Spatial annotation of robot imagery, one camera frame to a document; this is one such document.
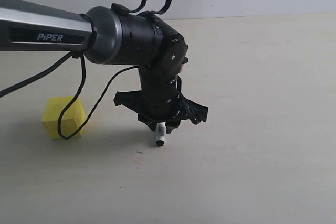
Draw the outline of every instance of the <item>yellow foam cube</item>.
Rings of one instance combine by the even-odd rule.
[[[61,111],[71,101],[73,97],[54,97],[48,99],[42,123],[49,133],[51,139],[61,139],[57,131],[57,121]],[[62,118],[62,133],[65,136],[72,134],[85,121],[84,108],[79,99],[67,110]],[[81,137],[83,129],[81,129],[74,137]]]

